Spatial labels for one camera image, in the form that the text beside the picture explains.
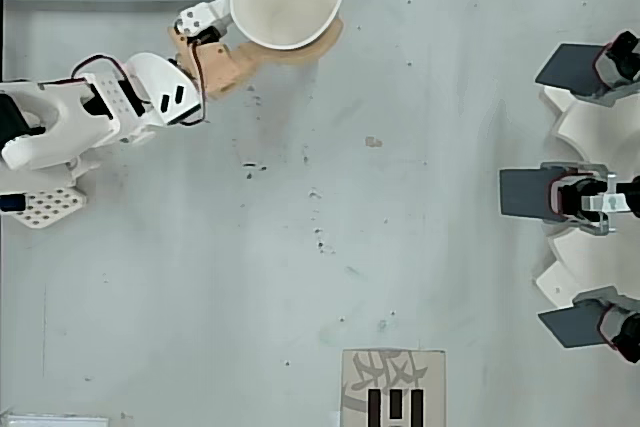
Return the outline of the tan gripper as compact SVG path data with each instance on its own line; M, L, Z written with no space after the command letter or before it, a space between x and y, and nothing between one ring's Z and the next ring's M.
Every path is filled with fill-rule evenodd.
M232 51L224 43L207 44L188 41L219 41L233 24L230 0L200 2L182 10L168 28L175 48L177 66L197 87L204 84L206 94L219 100L246 84L256 73L258 64L306 64L323 57L337 43L344 28L336 17L327 29L310 44L293 50L276 50L254 42L244 44L244 54Z

